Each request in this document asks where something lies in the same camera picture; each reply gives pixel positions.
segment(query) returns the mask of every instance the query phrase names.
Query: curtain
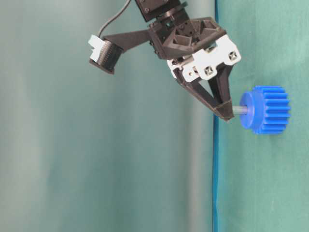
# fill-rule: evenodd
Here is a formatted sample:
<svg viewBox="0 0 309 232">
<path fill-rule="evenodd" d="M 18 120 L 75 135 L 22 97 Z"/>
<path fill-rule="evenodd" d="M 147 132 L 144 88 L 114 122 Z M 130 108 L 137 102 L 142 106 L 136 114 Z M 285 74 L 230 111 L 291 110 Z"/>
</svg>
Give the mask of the curtain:
<svg viewBox="0 0 309 232">
<path fill-rule="evenodd" d="M 114 76 L 88 64 L 123 4 L 2 3 L 1 231 L 211 231 L 212 114 L 148 44 Z M 214 2 L 187 9 L 213 16 Z M 146 26 L 132 1 L 105 33 Z"/>
<path fill-rule="evenodd" d="M 255 85 L 279 85 L 292 109 L 279 136 L 254 135 L 238 119 L 219 122 L 218 231 L 306 231 L 308 2 L 219 0 L 218 7 L 242 54 L 230 76 L 234 105 Z"/>
</svg>

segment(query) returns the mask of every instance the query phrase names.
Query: teal fabric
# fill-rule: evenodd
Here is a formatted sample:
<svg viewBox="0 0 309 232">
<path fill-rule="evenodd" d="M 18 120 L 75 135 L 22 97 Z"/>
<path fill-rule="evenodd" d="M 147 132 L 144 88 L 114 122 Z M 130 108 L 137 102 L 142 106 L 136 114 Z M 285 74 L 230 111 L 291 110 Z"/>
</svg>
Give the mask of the teal fabric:
<svg viewBox="0 0 309 232">
<path fill-rule="evenodd" d="M 290 232 L 309 227 L 309 5 L 219 0 L 220 24 L 242 61 L 232 72 L 234 104 L 255 85 L 280 85 L 291 99 L 279 136 L 257 136 L 235 118 L 219 123 L 220 232 Z"/>
<path fill-rule="evenodd" d="M 212 114 L 148 44 L 115 76 L 88 64 L 90 35 L 123 4 L 1 3 L 0 231 L 211 230 Z M 146 26 L 132 1 L 106 33 Z"/>
</svg>

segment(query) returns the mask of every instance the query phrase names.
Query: gray shaft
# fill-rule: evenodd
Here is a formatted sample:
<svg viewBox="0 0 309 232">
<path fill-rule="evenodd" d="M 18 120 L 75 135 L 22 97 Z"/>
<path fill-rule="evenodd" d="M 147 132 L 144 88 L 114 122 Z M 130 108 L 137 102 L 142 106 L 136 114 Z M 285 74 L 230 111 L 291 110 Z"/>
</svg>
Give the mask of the gray shaft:
<svg viewBox="0 0 309 232">
<path fill-rule="evenodd" d="M 246 115 L 248 108 L 246 106 L 233 106 L 233 112 L 235 115 Z"/>
</svg>

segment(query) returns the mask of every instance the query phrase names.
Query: cable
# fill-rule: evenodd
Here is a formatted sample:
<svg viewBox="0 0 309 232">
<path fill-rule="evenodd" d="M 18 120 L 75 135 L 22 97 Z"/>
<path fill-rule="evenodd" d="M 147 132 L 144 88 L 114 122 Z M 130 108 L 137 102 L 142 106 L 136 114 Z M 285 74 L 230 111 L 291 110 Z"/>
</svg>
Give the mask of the cable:
<svg viewBox="0 0 309 232">
<path fill-rule="evenodd" d="M 125 10 L 126 8 L 129 6 L 129 4 L 131 3 L 131 0 L 127 0 L 125 5 L 123 6 L 123 8 L 121 8 L 121 10 L 112 18 L 110 18 L 100 29 L 100 31 L 98 32 L 98 37 L 101 37 L 102 32 L 105 30 L 105 28 L 112 23 L 116 18 L 118 18 Z"/>
</svg>

